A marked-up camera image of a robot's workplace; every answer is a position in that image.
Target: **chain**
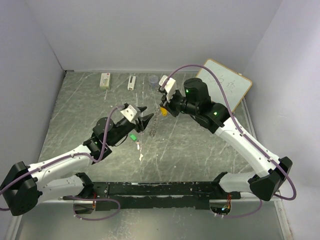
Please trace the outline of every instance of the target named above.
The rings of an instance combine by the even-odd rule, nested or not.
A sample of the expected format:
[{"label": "chain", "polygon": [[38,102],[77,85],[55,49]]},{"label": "chain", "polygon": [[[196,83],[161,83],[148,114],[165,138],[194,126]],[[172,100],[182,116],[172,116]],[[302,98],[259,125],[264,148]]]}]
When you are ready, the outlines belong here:
[{"label": "chain", "polygon": [[149,135],[150,135],[151,137],[153,137],[153,136],[156,134],[158,118],[159,118],[160,113],[161,113],[161,111],[160,111],[160,106],[159,106],[159,105],[157,105],[157,106],[154,108],[154,110],[155,110],[155,114],[154,114],[154,116],[153,116],[153,124],[152,124],[152,128],[151,128],[151,130],[150,130],[150,132],[149,132]]}]

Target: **orange object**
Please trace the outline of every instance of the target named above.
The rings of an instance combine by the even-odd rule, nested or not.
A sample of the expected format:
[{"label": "orange object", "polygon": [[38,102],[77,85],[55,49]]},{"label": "orange object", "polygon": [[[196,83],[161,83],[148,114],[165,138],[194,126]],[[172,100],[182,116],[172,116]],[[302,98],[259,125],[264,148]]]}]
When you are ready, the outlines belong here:
[{"label": "orange object", "polygon": [[163,107],[160,107],[160,110],[161,110],[161,113],[163,116],[167,116],[167,114],[168,114],[167,110],[165,110]]}]

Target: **wall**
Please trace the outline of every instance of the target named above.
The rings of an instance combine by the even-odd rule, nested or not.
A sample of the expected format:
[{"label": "wall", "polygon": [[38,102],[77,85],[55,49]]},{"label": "wall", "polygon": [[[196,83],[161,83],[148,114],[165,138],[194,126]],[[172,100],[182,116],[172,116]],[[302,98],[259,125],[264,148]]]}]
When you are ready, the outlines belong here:
[{"label": "wall", "polygon": [[[2,183],[14,163],[37,161],[63,71],[25,1],[0,1],[0,29]],[[11,214],[0,212],[0,218],[3,239]]]},{"label": "wall", "polygon": [[26,0],[65,70],[243,72],[281,0]]},{"label": "wall", "polygon": [[[285,209],[296,240],[320,232],[319,43],[320,1],[284,0],[244,72],[257,138],[293,160],[297,198]],[[288,184],[281,191],[292,194]]]}]

